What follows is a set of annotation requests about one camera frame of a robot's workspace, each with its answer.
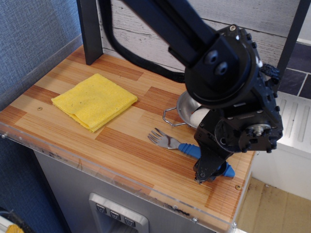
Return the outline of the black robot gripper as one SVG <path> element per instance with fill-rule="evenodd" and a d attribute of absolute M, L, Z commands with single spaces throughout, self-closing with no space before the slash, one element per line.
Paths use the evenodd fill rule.
<path fill-rule="evenodd" d="M 193 167 L 198 183 L 224 174 L 227 159 L 235 153 L 277 148 L 283 136 L 280 107 L 272 109 L 211 110 L 199 124 L 195 140 L 201 157 Z"/>

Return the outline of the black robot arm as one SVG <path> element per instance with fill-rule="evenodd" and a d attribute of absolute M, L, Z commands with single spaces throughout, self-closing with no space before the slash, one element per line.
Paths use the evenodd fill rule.
<path fill-rule="evenodd" d="M 201 157 L 198 183 L 211 182 L 234 153 L 271 152 L 282 137 L 273 86 L 263 73 L 256 44 L 236 25 L 216 31 L 185 0 L 128 0 L 131 8 L 169 45 L 185 66 L 188 94 L 209 112 L 194 135 Z"/>

